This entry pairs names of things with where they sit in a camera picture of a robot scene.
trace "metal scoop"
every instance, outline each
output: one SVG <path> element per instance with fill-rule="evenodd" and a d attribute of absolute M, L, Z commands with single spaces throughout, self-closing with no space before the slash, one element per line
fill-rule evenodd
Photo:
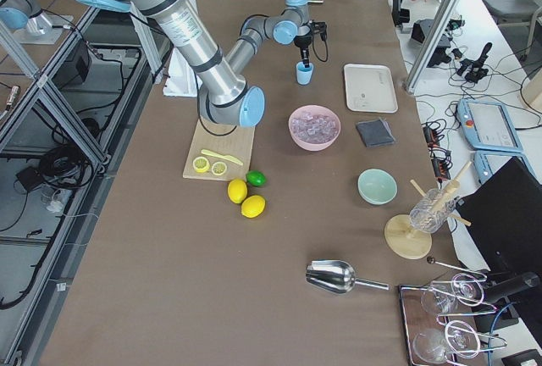
<path fill-rule="evenodd" d="M 378 281 L 358 279 L 354 268 L 342 260 L 313 260 L 307 266 L 307 281 L 335 294 L 344 294 L 354 285 L 389 290 L 390 286 Z"/>

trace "chair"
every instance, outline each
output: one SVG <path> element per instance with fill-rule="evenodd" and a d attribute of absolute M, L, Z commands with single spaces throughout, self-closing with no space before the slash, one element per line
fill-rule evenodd
<path fill-rule="evenodd" d="M 534 0 L 482 0 L 499 28 L 528 26 L 527 48 L 521 60 L 527 58 L 533 44 L 534 28 L 542 15 L 542 5 Z"/>

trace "cutting board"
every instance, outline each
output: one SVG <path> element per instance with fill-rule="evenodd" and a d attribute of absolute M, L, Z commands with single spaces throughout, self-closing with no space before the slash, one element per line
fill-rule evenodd
<path fill-rule="evenodd" d="M 204 125 L 212 133 L 216 134 L 228 133 L 233 129 L 233 126 L 216 125 L 208 121 L 205 121 Z M 192 137 L 192 144 L 190 145 L 190 150 L 186 157 L 183 178 L 218 181 L 230 181 L 234 178 L 245 178 L 245 174 L 249 170 L 251 163 L 253 140 L 253 127 L 237 127 L 227 136 L 214 136 L 207 133 L 202 127 L 201 122 L 198 121 L 196 123 L 196 129 L 194 130 L 194 136 Z M 205 156 L 211 165 L 217 161 L 223 161 L 228 165 L 228 168 L 223 175 L 214 175 L 211 173 L 211 170 L 206 173 L 197 173 L 192 167 L 192 162 L 194 161 L 194 158 L 202 155 L 201 151 L 203 148 L 219 154 L 229 154 L 237 157 L 243 162 L 243 165 L 240 166 L 221 158 Z"/>

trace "yellow knife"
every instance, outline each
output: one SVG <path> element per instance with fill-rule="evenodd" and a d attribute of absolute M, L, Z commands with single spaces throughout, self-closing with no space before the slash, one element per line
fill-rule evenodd
<path fill-rule="evenodd" d="M 230 156 L 229 154 L 218 154 L 217 152 L 212 152 L 211 150 L 207 150 L 206 148 L 202 149 L 202 154 L 204 156 L 222 158 L 223 160 L 231 161 L 232 163 L 239 164 L 240 166 L 243 165 L 243 162 L 240 161 L 237 157 Z"/>

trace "black screen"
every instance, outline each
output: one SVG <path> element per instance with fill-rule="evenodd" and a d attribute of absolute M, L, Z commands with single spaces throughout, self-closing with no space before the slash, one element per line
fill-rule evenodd
<path fill-rule="evenodd" d="M 542 278 L 542 186 L 518 158 L 511 158 L 474 194 L 457 205 L 473 224 L 468 232 L 492 272 Z M 510 297 L 542 345 L 542 286 Z"/>

